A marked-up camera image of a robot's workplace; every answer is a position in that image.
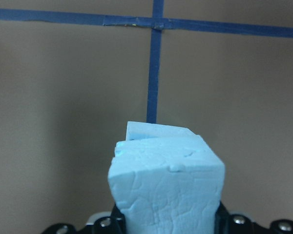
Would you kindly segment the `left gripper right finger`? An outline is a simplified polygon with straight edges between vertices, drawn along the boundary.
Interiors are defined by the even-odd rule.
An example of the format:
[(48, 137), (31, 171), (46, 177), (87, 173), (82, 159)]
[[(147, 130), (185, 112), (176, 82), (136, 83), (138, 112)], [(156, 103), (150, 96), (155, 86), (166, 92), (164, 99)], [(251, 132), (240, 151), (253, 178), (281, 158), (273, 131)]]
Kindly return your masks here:
[(229, 213), (221, 203), (215, 214), (215, 234), (293, 234), (293, 221), (279, 219), (268, 228), (260, 226), (241, 213)]

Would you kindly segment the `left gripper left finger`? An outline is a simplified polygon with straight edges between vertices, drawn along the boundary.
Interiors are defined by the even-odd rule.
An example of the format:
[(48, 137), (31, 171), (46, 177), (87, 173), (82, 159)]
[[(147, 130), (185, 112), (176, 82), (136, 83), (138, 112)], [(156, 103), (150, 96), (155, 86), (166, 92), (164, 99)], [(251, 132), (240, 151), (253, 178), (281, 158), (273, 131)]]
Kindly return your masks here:
[(126, 234), (126, 219), (116, 205), (111, 212), (92, 215), (86, 225), (77, 230), (68, 223), (57, 223), (46, 228), (42, 234)]

